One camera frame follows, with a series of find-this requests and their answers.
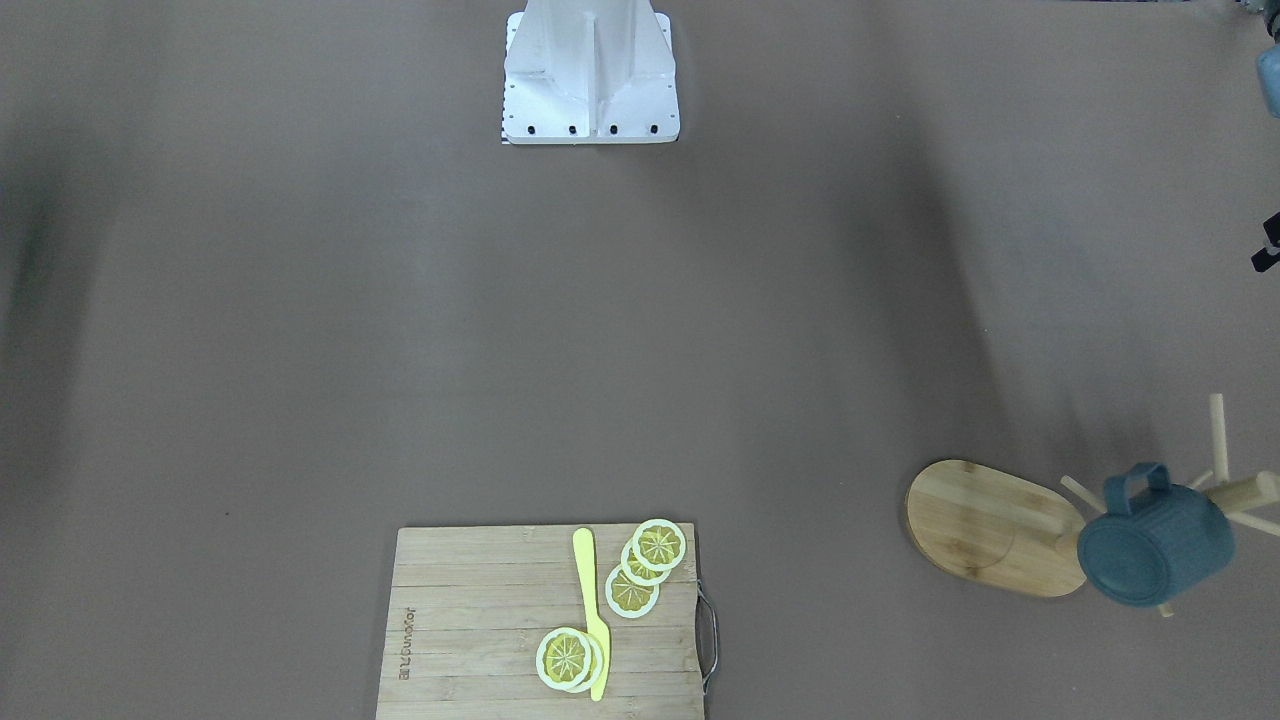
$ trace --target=lemon slice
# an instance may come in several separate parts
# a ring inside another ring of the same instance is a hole
[[[604,582],[604,600],[620,618],[643,618],[658,602],[658,585],[637,585],[622,574],[622,565],[609,573]]]
[[[589,633],[584,634],[586,635],[586,642],[591,646],[591,671],[586,674],[585,680],[564,691],[567,693],[581,693],[591,689],[591,685],[600,679],[600,671],[604,670],[604,648]]]
[[[631,536],[636,561],[655,573],[680,565],[686,544],[685,533],[671,520],[645,520]]]
[[[622,574],[637,585],[653,587],[669,578],[671,570],[658,573],[641,565],[635,552],[631,551],[631,542],[627,541],[627,544],[622,546]]]
[[[556,628],[538,646],[538,676],[548,688],[577,687],[591,670],[591,641],[573,628]]]

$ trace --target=gray surface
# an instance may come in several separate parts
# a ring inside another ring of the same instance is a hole
[[[0,4],[0,715],[372,717],[397,528],[663,515],[714,719],[1272,717],[1274,538],[1162,621],[899,519],[1185,480],[1213,391],[1280,465],[1260,22],[805,8],[660,3],[684,138],[527,150],[515,0]]]

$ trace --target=white metal bracket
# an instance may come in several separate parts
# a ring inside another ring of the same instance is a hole
[[[507,20],[506,70],[503,142],[680,136],[671,19],[649,0],[529,0]]]

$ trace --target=yellow knife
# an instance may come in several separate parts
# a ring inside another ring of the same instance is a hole
[[[609,626],[600,620],[600,606],[595,601],[595,536],[590,528],[573,530],[573,560],[577,562],[577,582],[582,585],[582,606],[586,607],[586,634],[595,638],[604,650],[604,667],[591,685],[591,700],[604,697],[604,683],[609,679]]]

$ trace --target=blue mug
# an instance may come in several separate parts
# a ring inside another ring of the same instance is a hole
[[[1129,483],[1147,489],[1129,497]],[[1080,533],[1084,575],[1111,600],[1155,607],[1226,568],[1235,538],[1226,515],[1202,493],[1169,482],[1158,462],[1107,478],[1107,514]]]

